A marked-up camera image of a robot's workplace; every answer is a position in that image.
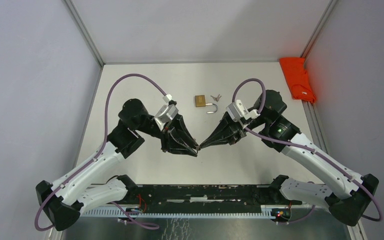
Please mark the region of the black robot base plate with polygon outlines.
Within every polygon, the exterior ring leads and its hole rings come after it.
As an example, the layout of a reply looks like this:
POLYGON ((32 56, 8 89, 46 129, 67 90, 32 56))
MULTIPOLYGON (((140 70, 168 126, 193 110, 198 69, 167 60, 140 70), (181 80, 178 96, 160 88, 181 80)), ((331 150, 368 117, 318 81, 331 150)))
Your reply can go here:
POLYGON ((301 205, 265 185, 139 185, 118 200, 120 206, 138 206, 146 214, 247 214, 261 206, 301 205))

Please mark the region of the orange folded cloth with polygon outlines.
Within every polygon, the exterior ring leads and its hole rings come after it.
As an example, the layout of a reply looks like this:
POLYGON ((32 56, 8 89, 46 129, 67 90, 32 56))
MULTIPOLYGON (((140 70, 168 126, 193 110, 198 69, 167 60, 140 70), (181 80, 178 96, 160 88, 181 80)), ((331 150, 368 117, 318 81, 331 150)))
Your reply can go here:
POLYGON ((317 98, 310 85, 309 74, 304 66, 305 60, 302 57, 282 57, 279 64, 291 97, 314 104, 317 98))

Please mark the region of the silver key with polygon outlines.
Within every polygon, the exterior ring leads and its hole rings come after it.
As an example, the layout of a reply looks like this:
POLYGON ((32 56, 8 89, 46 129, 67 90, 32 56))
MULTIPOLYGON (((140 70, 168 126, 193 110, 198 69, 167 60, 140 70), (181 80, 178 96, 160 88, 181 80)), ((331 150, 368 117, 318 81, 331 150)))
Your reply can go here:
POLYGON ((216 101, 216 102, 219 102, 220 101, 220 98, 222 97, 220 94, 218 94, 217 96, 213 96, 213 95, 211 95, 210 96, 214 101, 216 101))

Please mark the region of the large brass padlock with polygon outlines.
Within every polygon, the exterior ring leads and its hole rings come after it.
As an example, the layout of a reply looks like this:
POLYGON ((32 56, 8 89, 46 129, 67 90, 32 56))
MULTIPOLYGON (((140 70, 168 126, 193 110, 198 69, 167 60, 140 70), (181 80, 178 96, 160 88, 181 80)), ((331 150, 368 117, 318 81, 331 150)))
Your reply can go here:
POLYGON ((205 95, 195 95, 193 100, 196 108, 213 107, 213 110, 207 111, 206 114, 215 114, 219 110, 219 107, 215 103, 206 101, 205 95))

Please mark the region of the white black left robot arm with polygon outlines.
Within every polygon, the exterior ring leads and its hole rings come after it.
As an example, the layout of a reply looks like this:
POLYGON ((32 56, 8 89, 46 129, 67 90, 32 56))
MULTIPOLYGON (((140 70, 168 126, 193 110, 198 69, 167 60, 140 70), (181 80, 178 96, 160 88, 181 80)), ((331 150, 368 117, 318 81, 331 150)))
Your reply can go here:
POLYGON ((53 182, 36 187, 39 212, 44 212, 57 231, 71 227, 85 212, 107 203, 133 203, 136 184, 127 175, 112 177, 106 184, 90 187, 106 171, 130 157, 145 142, 139 133, 157 138, 164 153, 197 157, 199 144, 187 130, 176 102, 170 100, 156 115, 150 115, 137 98, 127 100, 116 127, 102 145, 81 165, 53 182))

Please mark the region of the aluminium corner frame rail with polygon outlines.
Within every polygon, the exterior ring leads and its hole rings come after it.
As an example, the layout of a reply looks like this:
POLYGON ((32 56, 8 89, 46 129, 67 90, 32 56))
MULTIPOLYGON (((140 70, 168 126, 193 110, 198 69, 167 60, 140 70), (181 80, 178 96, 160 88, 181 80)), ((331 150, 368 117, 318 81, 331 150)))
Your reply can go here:
POLYGON ((319 37, 322 34, 323 29, 327 25, 330 17, 332 16, 339 2, 340 0, 330 0, 328 2, 327 7, 325 8, 322 16, 320 17, 315 29, 313 30, 307 44, 305 45, 300 55, 301 58, 307 59, 309 57, 313 47, 316 45, 319 37))

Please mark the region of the left aluminium frame rail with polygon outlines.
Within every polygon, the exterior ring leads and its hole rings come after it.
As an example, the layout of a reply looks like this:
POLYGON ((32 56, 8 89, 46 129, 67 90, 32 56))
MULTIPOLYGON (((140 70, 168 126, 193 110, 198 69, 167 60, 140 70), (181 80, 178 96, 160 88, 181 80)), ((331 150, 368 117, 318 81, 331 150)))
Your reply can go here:
POLYGON ((67 7, 67 10, 69 14, 71 15, 74 23, 76 24, 81 36, 83 37, 88 49, 90 50, 93 58, 97 62, 97 64, 103 68, 105 65, 105 61, 100 54, 91 34, 89 33, 84 21, 82 20, 82 17, 80 16, 79 11, 77 10, 74 2, 72 0, 63 0, 62 1, 65 6, 67 7))

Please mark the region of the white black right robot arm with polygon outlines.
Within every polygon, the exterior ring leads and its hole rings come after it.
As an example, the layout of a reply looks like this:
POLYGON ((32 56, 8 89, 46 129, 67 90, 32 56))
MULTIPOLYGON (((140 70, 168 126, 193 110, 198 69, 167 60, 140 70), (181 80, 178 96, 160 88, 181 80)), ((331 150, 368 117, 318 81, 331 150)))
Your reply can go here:
POLYGON ((236 100, 199 147, 234 145, 253 129, 262 127, 257 137, 267 147, 295 160, 321 180, 321 184, 315 184, 279 175, 271 183, 269 199, 275 204, 291 200, 318 206, 339 222, 355 226, 373 201, 378 178, 370 173, 361 175, 318 148, 283 116, 286 108, 287 104, 275 90, 267 90, 251 108, 236 100))

